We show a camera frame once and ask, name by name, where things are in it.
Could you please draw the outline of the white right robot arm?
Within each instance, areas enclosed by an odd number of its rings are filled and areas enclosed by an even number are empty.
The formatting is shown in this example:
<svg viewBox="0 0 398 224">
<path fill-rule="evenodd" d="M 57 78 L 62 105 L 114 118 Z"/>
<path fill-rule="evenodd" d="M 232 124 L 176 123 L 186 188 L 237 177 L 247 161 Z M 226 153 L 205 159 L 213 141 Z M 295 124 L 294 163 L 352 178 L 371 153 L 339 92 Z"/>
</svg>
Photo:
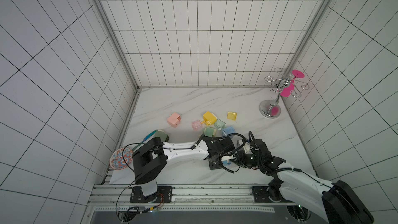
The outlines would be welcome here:
<svg viewBox="0 0 398 224">
<path fill-rule="evenodd" d="M 295 168 L 274 156 L 253 133 L 242 137 L 228 153 L 240 167 L 255 169 L 272 177 L 268 183 L 271 201 L 287 200 L 318 215 L 329 224 L 372 224 L 375 219 L 348 183 L 332 182 Z"/>
</svg>

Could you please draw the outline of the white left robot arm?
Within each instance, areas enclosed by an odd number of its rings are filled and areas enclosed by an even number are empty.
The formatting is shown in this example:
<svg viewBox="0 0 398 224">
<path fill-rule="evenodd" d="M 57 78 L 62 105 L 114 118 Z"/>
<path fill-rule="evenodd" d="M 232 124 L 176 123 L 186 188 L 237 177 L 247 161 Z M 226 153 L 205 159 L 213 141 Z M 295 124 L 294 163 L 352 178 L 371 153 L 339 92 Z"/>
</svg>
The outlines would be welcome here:
<svg viewBox="0 0 398 224">
<path fill-rule="evenodd" d="M 202 134 L 197 141 L 169 143 L 165 138 L 153 135 L 143 143 L 130 144 L 114 152 L 110 166 L 114 170 L 130 169 L 134 173 L 131 203 L 170 203 L 171 186 L 157 185 L 157 177 L 166 166 L 183 161 L 207 160 L 212 165 L 222 165 L 222 158 L 229 156 L 235 146 L 229 136 L 220 138 Z"/>
</svg>

